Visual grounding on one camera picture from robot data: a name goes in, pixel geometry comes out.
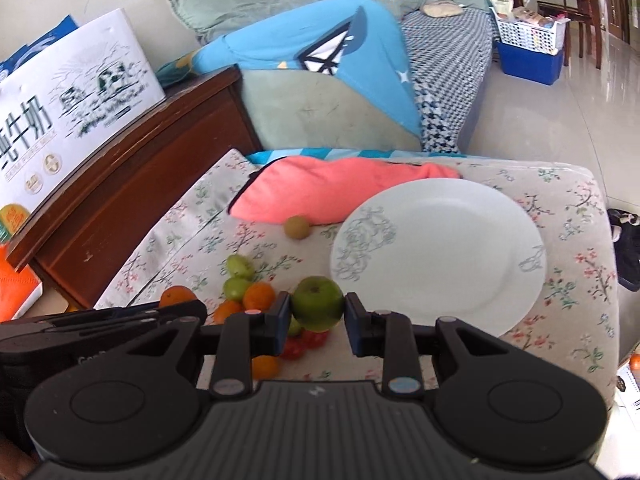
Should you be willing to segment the orange tangerine bottom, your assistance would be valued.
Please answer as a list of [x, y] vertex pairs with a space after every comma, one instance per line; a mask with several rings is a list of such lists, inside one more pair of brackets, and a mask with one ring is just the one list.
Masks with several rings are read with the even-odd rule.
[[250, 363], [255, 382], [271, 380], [280, 374], [280, 359], [276, 356], [256, 356]]

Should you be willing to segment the orange tangerine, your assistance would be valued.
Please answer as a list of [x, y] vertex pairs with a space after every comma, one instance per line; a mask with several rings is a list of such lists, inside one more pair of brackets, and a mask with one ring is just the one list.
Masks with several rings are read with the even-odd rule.
[[255, 382], [271, 380], [280, 374], [280, 359], [276, 356], [256, 356], [250, 363]]
[[277, 293], [269, 283], [256, 282], [247, 287], [242, 298], [245, 311], [268, 311], [276, 301]]
[[175, 285], [168, 287], [163, 291], [160, 295], [158, 306], [160, 308], [167, 308], [196, 300], [198, 300], [198, 296], [196, 296], [189, 287]]
[[216, 307], [213, 313], [213, 323], [215, 325], [222, 325], [226, 322], [226, 319], [235, 313], [241, 313], [244, 311], [243, 305], [239, 301], [224, 300], [218, 307]]

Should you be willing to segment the green jujube fruit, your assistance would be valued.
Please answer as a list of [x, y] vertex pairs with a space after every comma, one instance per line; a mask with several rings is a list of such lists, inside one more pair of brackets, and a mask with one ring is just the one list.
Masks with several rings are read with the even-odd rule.
[[303, 278], [291, 296], [292, 315], [305, 329], [315, 333], [330, 330], [341, 321], [343, 293], [324, 276]]

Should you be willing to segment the orange tangerine upper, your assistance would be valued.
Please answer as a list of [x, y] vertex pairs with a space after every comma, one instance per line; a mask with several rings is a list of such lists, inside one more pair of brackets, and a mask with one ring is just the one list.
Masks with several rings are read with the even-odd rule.
[[242, 298], [245, 311], [268, 311], [276, 301], [277, 293], [269, 283], [256, 282], [247, 287]]

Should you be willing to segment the green jujube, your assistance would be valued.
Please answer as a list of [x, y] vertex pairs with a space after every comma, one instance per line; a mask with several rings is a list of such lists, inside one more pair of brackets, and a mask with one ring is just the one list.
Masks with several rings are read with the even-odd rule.
[[228, 278], [222, 285], [224, 298], [241, 302], [252, 282], [246, 278]]
[[246, 257], [232, 254], [226, 260], [226, 268], [232, 278], [251, 281], [255, 275], [254, 264]]
[[303, 330], [303, 327], [299, 324], [296, 318], [292, 316], [290, 325], [288, 326], [288, 336], [297, 337], [302, 330]]

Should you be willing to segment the green jujube center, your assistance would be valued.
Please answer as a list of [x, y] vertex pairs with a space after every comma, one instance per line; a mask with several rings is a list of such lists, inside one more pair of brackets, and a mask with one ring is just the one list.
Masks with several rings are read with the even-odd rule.
[[303, 330], [303, 327], [299, 324], [296, 318], [292, 316], [290, 325], [288, 326], [288, 336], [297, 337], [302, 330]]

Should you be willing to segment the red cherry tomato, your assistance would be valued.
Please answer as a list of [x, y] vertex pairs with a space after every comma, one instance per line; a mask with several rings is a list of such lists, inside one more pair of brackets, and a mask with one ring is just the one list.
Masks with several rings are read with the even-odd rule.
[[308, 350], [322, 348], [328, 341], [330, 332], [312, 332], [311, 330], [303, 330], [300, 335], [300, 342]]
[[297, 361], [305, 355], [305, 352], [306, 348], [300, 338], [288, 337], [286, 338], [280, 358], [285, 361]]

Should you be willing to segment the red cherry tomato right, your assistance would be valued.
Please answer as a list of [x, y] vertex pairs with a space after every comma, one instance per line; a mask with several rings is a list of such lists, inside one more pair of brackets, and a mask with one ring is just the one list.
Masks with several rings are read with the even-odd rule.
[[328, 341], [330, 332], [312, 332], [311, 330], [303, 330], [300, 335], [300, 342], [308, 350], [322, 348]]

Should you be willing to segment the green jujube top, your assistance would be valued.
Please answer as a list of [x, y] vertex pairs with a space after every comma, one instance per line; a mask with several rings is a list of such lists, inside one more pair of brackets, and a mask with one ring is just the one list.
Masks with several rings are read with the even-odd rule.
[[232, 254], [226, 260], [226, 268], [232, 278], [251, 281], [255, 275], [254, 264], [246, 257]]

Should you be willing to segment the orange tangerine far left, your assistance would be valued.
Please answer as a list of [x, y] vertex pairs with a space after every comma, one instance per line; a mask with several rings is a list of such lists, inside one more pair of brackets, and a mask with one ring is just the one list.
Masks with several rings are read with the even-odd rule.
[[168, 287], [163, 291], [160, 295], [158, 306], [160, 308], [167, 308], [196, 300], [198, 300], [198, 296], [196, 296], [189, 287], [175, 285]]

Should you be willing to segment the pink fleece cloth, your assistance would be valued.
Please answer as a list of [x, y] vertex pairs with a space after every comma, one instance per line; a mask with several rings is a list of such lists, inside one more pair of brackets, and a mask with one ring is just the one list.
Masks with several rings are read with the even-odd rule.
[[457, 170], [432, 162], [411, 165], [380, 158], [288, 156], [251, 174], [229, 204], [228, 214], [269, 224], [301, 216], [313, 226], [325, 226], [346, 220], [369, 198], [396, 185], [458, 177]]

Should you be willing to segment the green sofa cushion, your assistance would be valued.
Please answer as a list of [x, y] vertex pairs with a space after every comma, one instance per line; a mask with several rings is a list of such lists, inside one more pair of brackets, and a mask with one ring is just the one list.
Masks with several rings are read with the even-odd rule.
[[302, 70], [242, 70], [241, 74], [241, 98], [266, 150], [421, 149], [417, 136], [334, 77]]

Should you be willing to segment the black slipper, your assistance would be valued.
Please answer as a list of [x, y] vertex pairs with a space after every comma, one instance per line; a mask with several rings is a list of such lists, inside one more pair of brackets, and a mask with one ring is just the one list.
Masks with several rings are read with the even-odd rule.
[[608, 222], [612, 230], [618, 281], [631, 292], [640, 288], [639, 270], [639, 216], [611, 208]]

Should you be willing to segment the white plastic basket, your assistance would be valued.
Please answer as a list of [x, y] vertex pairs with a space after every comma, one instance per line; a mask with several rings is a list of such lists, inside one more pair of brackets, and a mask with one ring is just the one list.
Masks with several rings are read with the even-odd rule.
[[498, 27], [500, 41], [511, 47], [532, 52], [557, 55], [563, 50], [568, 18], [552, 20], [550, 26], [539, 26], [516, 18], [503, 18], [491, 10]]

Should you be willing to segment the wooden dining chair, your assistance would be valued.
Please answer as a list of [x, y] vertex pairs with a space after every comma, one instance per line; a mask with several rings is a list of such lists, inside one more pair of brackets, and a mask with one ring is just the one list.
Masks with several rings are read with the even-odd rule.
[[544, 16], [568, 18], [578, 24], [578, 56], [594, 53], [596, 69], [602, 67], [603, 32], [599, 0], [539, 1], [537, 11]]

